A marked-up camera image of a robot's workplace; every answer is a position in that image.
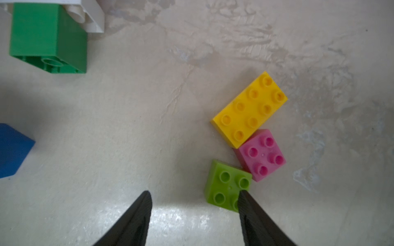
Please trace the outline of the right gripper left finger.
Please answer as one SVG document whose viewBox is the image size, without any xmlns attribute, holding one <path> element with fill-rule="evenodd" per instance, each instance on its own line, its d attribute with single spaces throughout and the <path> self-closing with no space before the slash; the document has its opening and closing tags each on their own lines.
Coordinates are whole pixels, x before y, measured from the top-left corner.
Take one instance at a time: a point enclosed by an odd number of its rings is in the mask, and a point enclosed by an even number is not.
<svg viewBox="0 0 394 246">
<path fill-rule="evenodd" d="M 144 246 L 152 211 L 152 197 L 144 191 L 96 246 Z"/>
</svg>

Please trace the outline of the dark green lego brick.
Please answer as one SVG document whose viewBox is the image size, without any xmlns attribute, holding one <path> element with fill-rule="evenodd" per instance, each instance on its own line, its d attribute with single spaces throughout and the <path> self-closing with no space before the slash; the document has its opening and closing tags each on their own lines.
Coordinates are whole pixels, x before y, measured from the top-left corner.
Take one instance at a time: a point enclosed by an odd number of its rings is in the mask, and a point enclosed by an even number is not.
<svg viewBox="0 0 394 246">
<path fill-rule="evenodd" d="M 52 74 L 84 74 L 87 38 L 61 5 L 13 5 L 9 54 L 14 58 Z"/>
</svg>

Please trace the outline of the white lego brick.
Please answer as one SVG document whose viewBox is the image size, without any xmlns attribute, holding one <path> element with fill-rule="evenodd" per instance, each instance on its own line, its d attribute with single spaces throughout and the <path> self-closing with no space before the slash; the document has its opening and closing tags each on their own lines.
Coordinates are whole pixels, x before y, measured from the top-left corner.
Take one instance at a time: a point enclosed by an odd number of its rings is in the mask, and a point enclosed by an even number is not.
<svg viewBox="0 0 394 246">
<path fill-rule="evenodd" d="M 67 13 L 88 33 L 104 33 L 105 14 L 94 0 L 1 0 L 1 8 L 12 14 L 14 3 L 62 5 Z"/>
</svg>

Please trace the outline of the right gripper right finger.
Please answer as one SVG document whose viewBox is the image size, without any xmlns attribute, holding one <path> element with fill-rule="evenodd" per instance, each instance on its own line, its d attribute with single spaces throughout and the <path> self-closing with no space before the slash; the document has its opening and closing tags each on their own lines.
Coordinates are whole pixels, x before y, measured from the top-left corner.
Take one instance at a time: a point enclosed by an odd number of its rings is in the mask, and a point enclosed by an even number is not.
<svg viewBox="0 0 394 246">
<path fill-rule="evenodd" d="M 238 209 L 246 246 L 295 246 L 246 190 L 240 192 Z"/>
</svg>

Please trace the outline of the yellow lego brick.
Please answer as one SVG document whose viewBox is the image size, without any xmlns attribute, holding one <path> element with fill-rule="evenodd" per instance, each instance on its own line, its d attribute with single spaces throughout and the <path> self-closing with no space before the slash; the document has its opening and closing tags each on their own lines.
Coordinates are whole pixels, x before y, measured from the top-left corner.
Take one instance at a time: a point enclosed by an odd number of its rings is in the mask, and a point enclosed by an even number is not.
<svg viewBox="0 0 394 246">
<path fill-rule="evenodd" d="M 211 123 L 227 144 L 238 149 L 288 98 L 265 71 L 221 110 Z"/>
</svg>

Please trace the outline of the lime green lego brick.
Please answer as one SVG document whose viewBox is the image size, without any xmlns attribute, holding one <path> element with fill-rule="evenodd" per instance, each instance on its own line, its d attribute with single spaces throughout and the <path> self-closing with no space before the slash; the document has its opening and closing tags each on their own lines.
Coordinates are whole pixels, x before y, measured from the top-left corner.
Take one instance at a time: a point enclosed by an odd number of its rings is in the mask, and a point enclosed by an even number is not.
<svg viewBox="0 0 394 246">
<path fill-rule="evenodd" d="M 214 159 L 211 163 L 204 190 L 209 204 L 238 212 L 240 191 L 248 191 L 252 174 Z"/>
</svg>

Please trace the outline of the blue lego brick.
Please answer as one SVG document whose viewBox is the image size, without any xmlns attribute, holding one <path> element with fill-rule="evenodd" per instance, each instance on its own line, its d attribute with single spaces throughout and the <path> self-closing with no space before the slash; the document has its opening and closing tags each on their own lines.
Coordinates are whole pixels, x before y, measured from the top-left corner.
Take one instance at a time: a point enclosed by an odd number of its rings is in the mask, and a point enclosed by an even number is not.
<svg viewBox="0 0 394 246">
<path fill-rule="evenodd" d="M 35 143 L 9 125 L 1 123 L 1 178 L 17 172 Z"/>
</svg>

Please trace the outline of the magenta lego brick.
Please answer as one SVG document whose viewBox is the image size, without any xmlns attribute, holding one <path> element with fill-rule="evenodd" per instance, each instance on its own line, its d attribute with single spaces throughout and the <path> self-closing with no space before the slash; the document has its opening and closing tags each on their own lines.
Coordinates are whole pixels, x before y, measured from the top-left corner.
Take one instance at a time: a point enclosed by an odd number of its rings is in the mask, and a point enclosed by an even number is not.
<svg viewBox="0 0 394 246">
<path fill-rule="evenodd" d="M 242 168 L 260 182 L 286 164 L 286 159 L 268 129 L 258 129 L 234 153 Z"/>
</svg>

